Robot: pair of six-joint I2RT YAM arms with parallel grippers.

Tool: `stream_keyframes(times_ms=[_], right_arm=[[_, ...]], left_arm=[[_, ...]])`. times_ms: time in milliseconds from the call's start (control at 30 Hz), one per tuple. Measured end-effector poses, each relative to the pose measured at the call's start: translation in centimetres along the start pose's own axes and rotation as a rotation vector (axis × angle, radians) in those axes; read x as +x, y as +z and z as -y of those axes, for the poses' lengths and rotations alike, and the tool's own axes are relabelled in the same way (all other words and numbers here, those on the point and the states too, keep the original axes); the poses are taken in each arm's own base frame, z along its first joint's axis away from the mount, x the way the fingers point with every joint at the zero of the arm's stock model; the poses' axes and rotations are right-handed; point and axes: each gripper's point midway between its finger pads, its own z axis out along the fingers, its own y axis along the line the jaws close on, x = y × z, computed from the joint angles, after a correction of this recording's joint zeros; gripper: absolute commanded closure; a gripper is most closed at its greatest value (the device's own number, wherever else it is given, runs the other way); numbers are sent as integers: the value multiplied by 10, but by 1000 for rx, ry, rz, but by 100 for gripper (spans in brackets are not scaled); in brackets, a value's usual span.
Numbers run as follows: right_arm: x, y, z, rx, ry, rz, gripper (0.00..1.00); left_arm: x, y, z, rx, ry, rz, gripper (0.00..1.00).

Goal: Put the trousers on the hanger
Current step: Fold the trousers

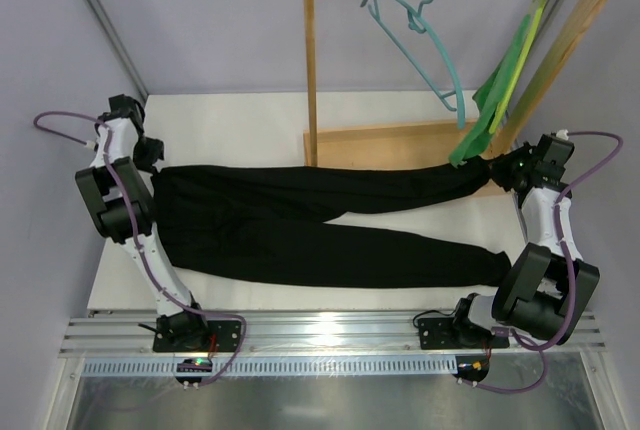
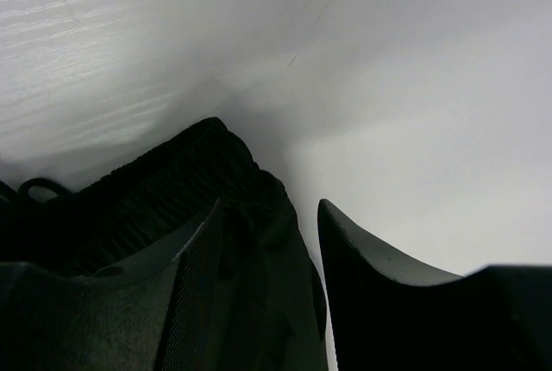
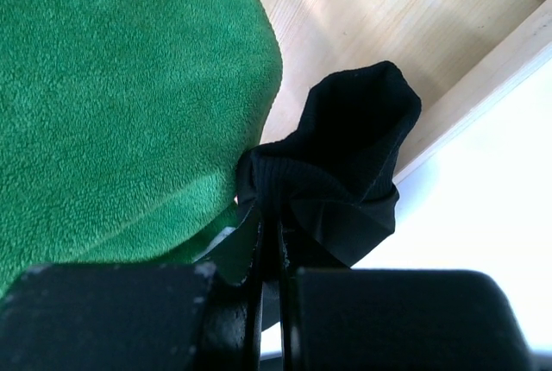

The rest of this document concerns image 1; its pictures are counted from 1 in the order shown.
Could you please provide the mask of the black trousers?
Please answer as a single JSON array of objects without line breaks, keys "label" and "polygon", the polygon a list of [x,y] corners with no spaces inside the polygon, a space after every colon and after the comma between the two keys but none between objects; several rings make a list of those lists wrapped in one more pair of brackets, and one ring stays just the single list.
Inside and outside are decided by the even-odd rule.
[{"label": "black trousers", "polygon": [[172,265],[249,282],[333,288],[498,286],[505,252],[381,228],[375,215],[467,197],[491,177],[474,158],[413,170],[173,166],[152,179],[160,241]]}]

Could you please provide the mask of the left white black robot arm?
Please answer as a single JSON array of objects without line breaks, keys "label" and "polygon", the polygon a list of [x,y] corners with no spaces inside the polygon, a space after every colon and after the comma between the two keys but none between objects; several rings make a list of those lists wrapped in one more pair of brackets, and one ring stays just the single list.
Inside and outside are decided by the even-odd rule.
[{"label": "left white black robot arm", "polygon": [[142,175],[157,173],[164,143],[145,135],[145,112],[124,94],[96,120],[96,155],[75,182],[98,233],[120,246],[145,277],[156,303],[155,352],[202,352],[212,339],[200,305],[171,266],[157,232],[157,212]]}]

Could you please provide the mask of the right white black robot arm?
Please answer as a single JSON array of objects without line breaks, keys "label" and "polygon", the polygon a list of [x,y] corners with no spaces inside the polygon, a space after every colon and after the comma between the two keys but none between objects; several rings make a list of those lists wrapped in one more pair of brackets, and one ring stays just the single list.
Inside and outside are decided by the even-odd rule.
[{"label": "right white black robot arm", "polygon": [[497,184],[517,196],[527,243],[492,297],[471,294],[452,317],[464,346],[514,336],[524,347],[546,350],[570,337],[599,282],[574,242],[571,191],[562,181],[574,145],[565,134],[545,134],[500,159]]}]

